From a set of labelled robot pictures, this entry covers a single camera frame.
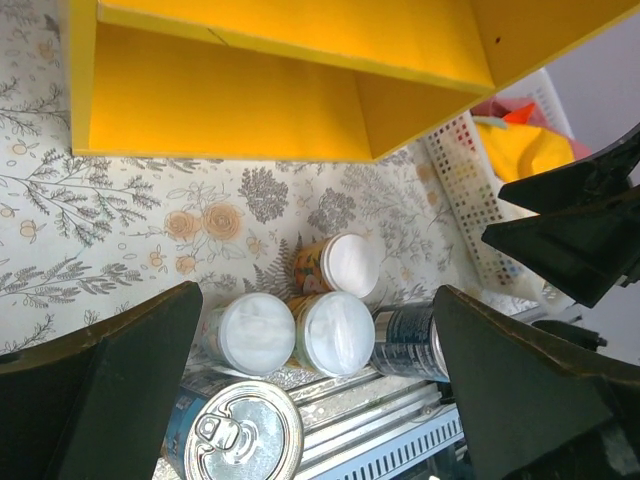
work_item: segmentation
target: white lid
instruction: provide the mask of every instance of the white lid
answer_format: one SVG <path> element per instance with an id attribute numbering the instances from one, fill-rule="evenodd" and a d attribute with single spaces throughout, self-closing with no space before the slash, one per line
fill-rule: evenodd
<path id="1" fill-rule="evenodd" d="M 332 240 L 323 252 L 322 273 L 333 289 L 364 298 L 378 283 L 380 262 L 365 238 L 347 233 Z"/>
<path id="2" fill-rule="evenodd" d="M 305 349 L 326 375 L 352 375 L 373 352 L 375 329 L 367 306 L 346 292 L 320 297 L 306 315 Z"/>
<path id="3" fill-rule="evenodd" d="M 251 293 L 227 307 L 220 347 L 229 363 L 248 375 L 266 375 L 289 359 L 296 325 L 289 307 L 273 295 Z"/>

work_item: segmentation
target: yellow shelf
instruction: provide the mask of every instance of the yellow shelf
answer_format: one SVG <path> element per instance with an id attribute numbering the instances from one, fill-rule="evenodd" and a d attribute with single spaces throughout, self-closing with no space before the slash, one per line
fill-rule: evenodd
<path id="1" fill-rule="evenodd" d="M 98 20 L 469 92 L 493 89 L 469 0 L 103 0 Z"/>
<path id="2" fill-rule="evenodd" d="M 640 0 L 59 0 L 77 154 L 371 162 Z"/>
<path id="3" fill-rule="evenodd" d="M 475 98 L 112 25 L 96 38 L 87 153 L 366 162 L 435 124 L 442 95 Z"/>

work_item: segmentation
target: gray leaf pattern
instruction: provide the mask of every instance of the gray leaf pattern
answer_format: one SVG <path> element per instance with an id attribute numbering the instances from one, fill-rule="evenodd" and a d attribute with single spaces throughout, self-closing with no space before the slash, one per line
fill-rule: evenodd
<path id="1" fill-rule="evenodd" d="M 284 238 L 281 239 L 277 256 L 266 269 L 263 270 L 256 264 L 253 265 L 256 274 L 255 283 L 247 278 L 243 279 L 245 292 L 266 292 L 283 301 L 299 295 L 300 292 L 294 285 L 292 273 L 293 262 L 301 248 L 302 236 L 300 233 L 298 233 L 298 241 L 293 249 Z"/>
<path id="2" fill-rule="evenodd" d="M 353 213 L 355 208 L 353 197 L 329 187 L 320 197 L 317 210 L 311 212 L 307 221 L 325 235 L 336 235 L 348 229 L 349 221 L 356 219 Z"/>
<path id="3" fill-rule="evenodd" d="M 119 286 L 130 287 L 140 282 L 140 272 L 121 263 L 109 263 L 99 273 L 90 274 L 75 258 L 65 259 L 48 270 L 30 266 L 0 277 L 0 299 L 9 296 L 23 298 L 24 306 L 48 308 L 49 304 L 75 302 L 82 290 L 91 295 L 109 295 Z"/>
<path id="4" fill-rule="evenodd" d="M 16 352 L 27 347 L 35 347 L 36 345 L 46 342 L 55 333 L 53 329 L 53 315 L 45 314 L 44 322 L 36 322 L 33 326 L 33 333 L 25 336 L 21 341 L 13 340 L 5 342 L 4 347 L 0 348 L 0 355 Z"/>
<path id="5" fill-rule="evenodd" d="M 85 247 L 103 242 L 113 231 L 113 221 L 128 227 L 146 220 L 143 210 L 161 205 L 142 176 L 120 187 L 110 177 L 112 160 L 75 157 L 68 151 L 45 151 L 40 164 L 28 175 L 0 174 L 7 188 L 22 194 L 43 215 L 53 215 L 59 235 L 75 238 Z"/>
<path id="6" fill-rule="evenodd" d="M 278 182 L 266 167 L 245 169 L 238 193 L 247 200 L 247 207 L 262 224 L 281 217 L 289 205 L 289 187 L 285 182 Z"/>

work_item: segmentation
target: stack of cans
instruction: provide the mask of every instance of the stack of cans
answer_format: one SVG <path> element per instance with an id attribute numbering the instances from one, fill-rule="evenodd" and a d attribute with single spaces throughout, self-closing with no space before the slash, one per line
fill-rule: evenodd
<path id="1" fill-rule="evenodd" d="M 201 345 L 215 367 L 236 376 L 210 370 L 184 379 L 164 444 L 182 479 L 294 478 L 300 415 L 283 390 L 257 379 L 285 364 L 346 377 L 371 362 L 385 375 L 448 381 L 431 303 L 372 316 L 361 300 L 375 288 L 378 268 L 367 240 L 337 235 L 295 259 L 302 296 L 285 304 L 252 293 L 207 313 Z"/>

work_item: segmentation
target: food can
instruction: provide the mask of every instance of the food can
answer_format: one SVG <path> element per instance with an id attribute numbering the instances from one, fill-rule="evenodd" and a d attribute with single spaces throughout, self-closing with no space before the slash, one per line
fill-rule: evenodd
<path id="1" fill-rule="evenodd" d="M 293 315 L 284 302 L 267 293 L 250 293 L 207 315 L 201 344 L 215 364 L 263 376 L 291 357 L 295 337 Z"/>
<path id="2" fill-rule="evenodd" d="M 378 282 L 380 262 L 364 237 L 343 233 L 304 247 L 293 274 L 305 295 L 342 291 L 364 298 Z"/>
<path id="3" fill-rule="evenodd" d="M 302 458 L 303 425 L 275 385 L 196 372 L 180 386 L 165 449 L 183 480 L 288 480 Z"/>
<path id="4" fill-rule="evenodd" d="M 367 364 L 375 330 L 361 300 L 350 293 L 331 292 L 297 297 L 288 305 L 296 320 L 296 346 L 289 366 L 342 377 Z"/>
<path id="5" fill-rule="evenodd" d="M 449 382 L 433 318 L 433 303 L 381 307 L 373 313 L 371 365 L 383 375 Z"/>

